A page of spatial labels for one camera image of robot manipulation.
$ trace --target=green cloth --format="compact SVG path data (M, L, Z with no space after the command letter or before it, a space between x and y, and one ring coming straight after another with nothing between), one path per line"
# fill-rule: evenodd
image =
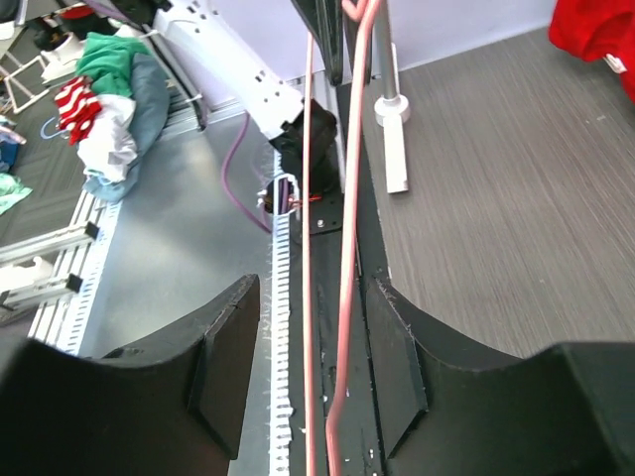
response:
M95 94L131 97L132 58L137 53L150 54L136 38L89 33L75 74L90 77L90 88Z
M20 179L9 174L0 174L0 215L26 198L32 190L23 186Z

